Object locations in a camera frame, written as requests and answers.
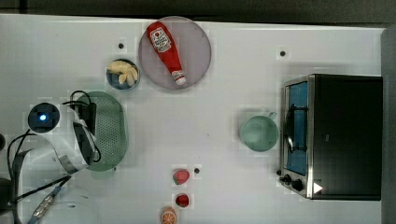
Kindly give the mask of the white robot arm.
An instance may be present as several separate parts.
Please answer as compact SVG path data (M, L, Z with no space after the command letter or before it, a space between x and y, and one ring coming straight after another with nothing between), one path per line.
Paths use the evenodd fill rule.
M75 173L95 157L95 137L78 113L66 105L40 103L27 115L28 130L37 147L17 151L11 163L11 205L15 221L38 224Z

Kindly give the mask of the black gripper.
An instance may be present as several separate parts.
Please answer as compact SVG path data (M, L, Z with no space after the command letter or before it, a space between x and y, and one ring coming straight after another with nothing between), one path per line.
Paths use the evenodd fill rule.
M78 147L88 165L94 161L94 132L96 126L96 104L76 104L72 109L78 114L79 122L73 124Z

